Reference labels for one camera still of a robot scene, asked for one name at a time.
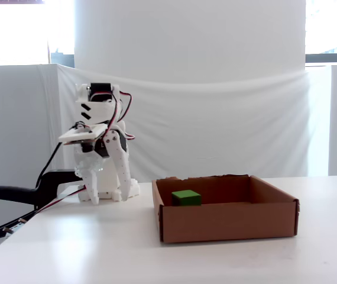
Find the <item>window frame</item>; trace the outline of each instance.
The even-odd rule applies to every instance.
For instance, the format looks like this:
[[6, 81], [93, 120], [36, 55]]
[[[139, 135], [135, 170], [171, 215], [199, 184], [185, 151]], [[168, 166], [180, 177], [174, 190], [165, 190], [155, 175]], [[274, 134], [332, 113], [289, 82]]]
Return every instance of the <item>window frame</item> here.
[[305, 63], [337, 63], [337, 53], [305, 54]]

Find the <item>white curtain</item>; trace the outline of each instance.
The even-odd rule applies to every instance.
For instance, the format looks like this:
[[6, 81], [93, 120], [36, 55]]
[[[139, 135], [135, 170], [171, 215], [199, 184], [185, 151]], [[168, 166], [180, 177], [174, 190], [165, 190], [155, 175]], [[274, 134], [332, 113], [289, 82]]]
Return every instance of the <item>white curtain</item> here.
[[[57, 66], [0, 66], [0, 185], [34, 187], [61, 134], [59, 112]], [[59, 153], [50, 169], [62, 167]], [[31, 210], [0, 201], [0, 225]]]
[[[169, 84], [59, 66], [61, 128], [76, 121], [75, 84], [110, 82], [133, 95], [125, 122], [137, 137], [129, 143], [130, 164], [141, 182], [226, 173], [307, 176], [309, 120], [320, 91], [313, 88], [310, 96], [309, 80], [317, 77], [312, 76], [300, 72], [240, 82]], [[74, 165], [70, 146], [64, 147], [64, 162]]]

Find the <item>box wall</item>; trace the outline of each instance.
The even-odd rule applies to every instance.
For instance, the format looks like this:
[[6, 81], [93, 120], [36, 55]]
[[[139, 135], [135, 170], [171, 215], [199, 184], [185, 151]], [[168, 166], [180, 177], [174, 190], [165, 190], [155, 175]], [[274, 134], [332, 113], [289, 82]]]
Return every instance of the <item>box wall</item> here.
[[292, 237], [295, 233], [295, 212], [295, 202], [164, 206], [163, 241], [179, 243]]

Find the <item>red wire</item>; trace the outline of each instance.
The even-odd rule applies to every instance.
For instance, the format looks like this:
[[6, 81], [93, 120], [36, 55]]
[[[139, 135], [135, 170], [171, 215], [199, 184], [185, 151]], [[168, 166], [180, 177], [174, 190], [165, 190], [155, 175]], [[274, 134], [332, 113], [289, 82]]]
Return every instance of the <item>red wire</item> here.
[[[94, 93], [94, 95], [100, 94], [100, 93], [108, 93], [108, 94], [111, 94], [111, 95], [113, 96], [113, 98], [115, 99], [115, 112], [114, 112], [114, 115], [112, 116], [112, 119], [110, 120], [110, 122], [109, 122], [109, 124], [108, 124], [108, 128], [106, 129], [106, 131], [104, 132], [104, 135], [102, 136], [102, 138], [104, 138], [104, 137], [107, 135], [108, 131], [111, 129], [111, 125], [112, 125], [112, 124], [114, 123], [114, 121], [115, 121], [115, 117], [116, 117], [116, 114], [117, 114], [117, 109], [118, 109], [118, 107], [117, 107], [117, 100], [116, 100], [116, 97], [115, 97], [115, 95], [114, 95], [112, 92], [96, 92], [96, 93]], [[133, 97], [132, 97], [132, 95], [131, 95], [130, 93], [124, 93], [124, 92], [121, 92], [121, 91], [120, 91], [120, 94], [121, 94], [121, 95], [125, 95], [125, 96], [129, 96], [129, 97], [130, 97], [130, 100], [129, 100], [127, 109], [125, 110], [125, 112], [124, 112], [124, 114], [122, 115], [122, 117], [118, 120], [118, 122], [119, 122], [120, 120], [122, 120], [122, 119], [127, 115], [128, 111], [129, 111], [129, 108], [131, 107], [132, 100], [133, 100]], [[125, 135], [128, 136], [127, 140], [134, 140], [134, 139], [135, 139], [134, 135], [127, 134], [127, 133], [125, 133]]]
[[113, 98], [115, 99], [115, 111], [114, 111], [114, 114], [113, 114], [110, 122], [108, 123], [108, 127], [107, 127], [106, 131], [104, 132], [104, 134], [102, 136], [102, 139], [103, 139], [107, 135], [108, 131], [111, 129], [112, 123], [114, 123], [114, 121], [115, 121], [116, 114], [117, 114], [117, 100], [116, 100], [115, 95], [112, 92], [96, 92], [96, 93], [94, 93], [94, 95], [100, 94], [100, 93], [108, 93], [108, 94], [112, 95]]
[[130, 100], [129, 100], [127, 109], [125, 110], [124, 114], [122, 115], [122, 117], [121, 117], [118, 121], [122, 120], [122, 119], [127, 115], [128, 111], [129, 111], [129, 108], [131, 107], [132, 100], [133, 100], [133, 97], [132, 97], [132, 95], [131, 95], [130, 93], [124, 93], [124, 92], [121, 92], [121, 91], [120, 91], [120, 94], [121, 94], [121, 95], [124, 95], [124, 96], [129, 96], [129, 97], [130, 97]]
[[74, 192], [72, 192], [72, 193], [66, 195], [65, 197], [62, 197], [61, 199], [58, 199], [58, 200], [56, 200], [56, 201], [53, 201], [52, 203], [49, 203], [49, 204], [45, 205], [45, 206], [42, 207], [40, 210], [38, 210], [38, 211], [36, 212], [36, 214], [37, 214], [37, 213], [40, 213], [42, 210], [45, 210], [45, 209], [47, 209], [47, 208], [53, 206], [54, 204], [57, 204], [58, 202], [64, 200], [64, 199], [65, 199], [66, 197], [68, 197], [68, 196], [72, 196], [72, 195], [74, 195], [74, 194], [77, 194], [77, 193], [79, 193], [79, 192], [81, 192], [81, 191], [85, 191], [85, 190], [86, 190], [86, 186], [83, 186], [83, 188], [78, 189], [77, 191], [74, 191]]

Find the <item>window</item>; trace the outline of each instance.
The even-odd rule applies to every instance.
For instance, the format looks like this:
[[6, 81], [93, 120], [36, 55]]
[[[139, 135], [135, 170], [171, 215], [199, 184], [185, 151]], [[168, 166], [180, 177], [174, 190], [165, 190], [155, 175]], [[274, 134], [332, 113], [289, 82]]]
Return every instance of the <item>window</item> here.
[[306, 1], [307, 62], [337, 62], [337, 0]]
[[[0, 65], [46, 64], [52, 58], [74, 67], [74, 0], [8, 1], [0, 0]], [[62, 61], [64, 56], [72, 60]]]

